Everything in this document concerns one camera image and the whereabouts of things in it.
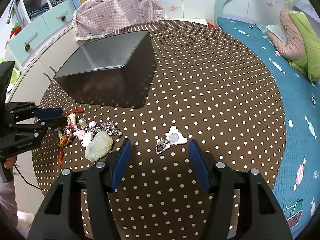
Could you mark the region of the person left hand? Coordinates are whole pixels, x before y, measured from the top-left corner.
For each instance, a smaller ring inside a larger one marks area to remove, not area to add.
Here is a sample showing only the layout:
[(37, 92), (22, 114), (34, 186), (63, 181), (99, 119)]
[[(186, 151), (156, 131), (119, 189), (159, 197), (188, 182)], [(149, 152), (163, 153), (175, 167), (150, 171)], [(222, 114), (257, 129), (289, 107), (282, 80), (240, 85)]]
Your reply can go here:
[(6, 159), (6, 161), (4, 162), (4, 167), (7, 169), (11, 169), (15, 166), (16, 161), (17, 161), (17, 156), (16, 155), (12, 156), (12, 157)]

